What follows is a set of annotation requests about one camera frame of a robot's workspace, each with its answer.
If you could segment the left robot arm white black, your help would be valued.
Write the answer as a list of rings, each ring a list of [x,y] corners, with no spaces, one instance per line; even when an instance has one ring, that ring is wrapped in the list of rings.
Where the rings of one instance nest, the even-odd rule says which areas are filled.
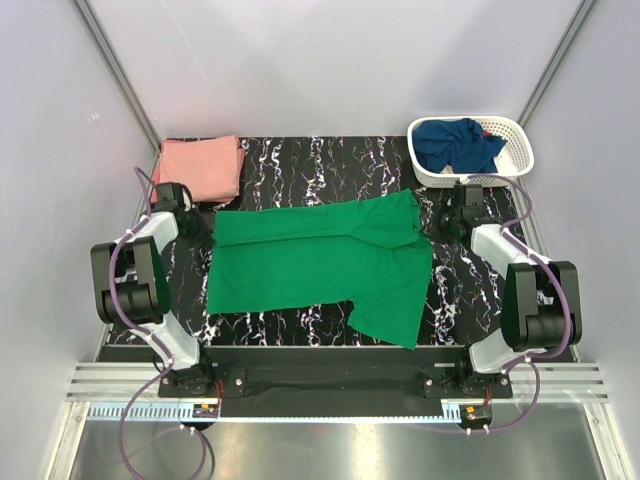
[[[216,372],[202,344],[171,311],[161,253],[176,240],[199,247],[211,230],[181,183],[155,186],[148,214],[121,238],[91,248],[94,297],[99,318],[144,340],[162,361],[162,381],[181,394],[203,396]]]

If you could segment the green t shirt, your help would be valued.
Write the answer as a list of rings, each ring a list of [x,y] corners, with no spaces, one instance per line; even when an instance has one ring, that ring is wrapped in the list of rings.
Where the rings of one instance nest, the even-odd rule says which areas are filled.
[[[220,211],[213,230],[209,314],[349,301],[349,326],[414,349],[433,247],[410,190],[366,200]]]

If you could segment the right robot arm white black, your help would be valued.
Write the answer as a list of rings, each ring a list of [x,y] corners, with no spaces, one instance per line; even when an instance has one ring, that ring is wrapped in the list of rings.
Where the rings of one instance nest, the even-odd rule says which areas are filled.
[[[426,392],[478,398],[508,387],[508,372],[518,363],[555,359],[582,339],[577,267],[541,255],[516,238],[508,222],[489,217],[481,185],[456,184],[438,227],[490,263],[505,290],[499,330],[464,347],[446,373],[425,380]]]

